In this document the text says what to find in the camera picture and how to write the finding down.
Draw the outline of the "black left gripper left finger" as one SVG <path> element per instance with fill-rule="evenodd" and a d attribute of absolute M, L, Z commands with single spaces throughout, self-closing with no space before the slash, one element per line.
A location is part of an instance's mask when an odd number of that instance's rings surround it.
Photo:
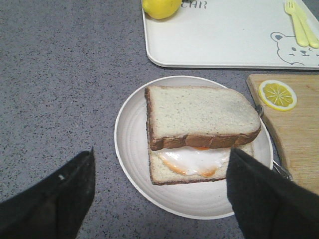
<path fill-rule="evenodd" d="M 0 204 L 2 239 L 74 239 L 95 196 L 94 151 Z"/>

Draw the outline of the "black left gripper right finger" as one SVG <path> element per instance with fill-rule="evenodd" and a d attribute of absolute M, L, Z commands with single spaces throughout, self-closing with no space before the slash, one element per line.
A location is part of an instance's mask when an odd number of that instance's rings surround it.
<path fill-rule="evenodd" d="M 246 239 L 317 239 L 318 195 L 232 148 L 227 198 Z"/>

